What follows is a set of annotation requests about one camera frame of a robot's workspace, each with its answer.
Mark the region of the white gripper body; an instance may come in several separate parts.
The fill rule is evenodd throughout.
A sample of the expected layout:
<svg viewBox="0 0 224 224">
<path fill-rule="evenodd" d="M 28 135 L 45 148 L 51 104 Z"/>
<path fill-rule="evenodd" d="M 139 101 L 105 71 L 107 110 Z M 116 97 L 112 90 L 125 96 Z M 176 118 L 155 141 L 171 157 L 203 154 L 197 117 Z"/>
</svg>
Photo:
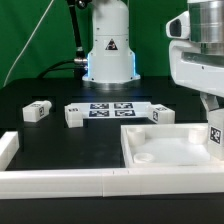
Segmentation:
<svg viewBox="0 0 224 224">
<path fill-rule="evenodd" d="M 191 42 L 171 42 L 169 61 L 176 84 L 224 98 L 224 56 L 201 54 Z"/>
</svg>

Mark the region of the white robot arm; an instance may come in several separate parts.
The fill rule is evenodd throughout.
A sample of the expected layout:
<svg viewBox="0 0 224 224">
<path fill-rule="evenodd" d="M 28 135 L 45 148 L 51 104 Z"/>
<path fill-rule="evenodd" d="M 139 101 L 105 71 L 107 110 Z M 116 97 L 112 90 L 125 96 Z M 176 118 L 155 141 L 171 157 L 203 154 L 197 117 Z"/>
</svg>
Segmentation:
<svg viewBox="0 0 224 224">
<path fill-rule="evenodd" d="M 92 0 L 93 48 L 83 81 L 100 88 L 140 79 L 129 47 L 129 11 L 120 0 Z M 224 98 L 224 0 L 187 0 L 188 9 L 166 24 L 171 77 L 200 92 L 208 113 Z"/>
</svg>

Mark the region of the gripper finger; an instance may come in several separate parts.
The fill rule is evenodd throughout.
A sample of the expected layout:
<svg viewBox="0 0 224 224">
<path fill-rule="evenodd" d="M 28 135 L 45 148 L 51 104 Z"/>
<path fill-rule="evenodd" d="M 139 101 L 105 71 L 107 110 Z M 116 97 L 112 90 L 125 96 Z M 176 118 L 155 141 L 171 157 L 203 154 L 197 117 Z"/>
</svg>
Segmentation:
<svg viewBox="0 0 224 224">
<path fill-rule="evenodd" d="M 200 99 L 201 99 L 202 104 L 206 110 L 206 118 L 209 118 L 209 113 L 211 111 L 215 111 L 215 110 L 219 109 L 219 103 L 218 103 L 217 97 L 215 95 L 201 92 Z"/>
</svg>

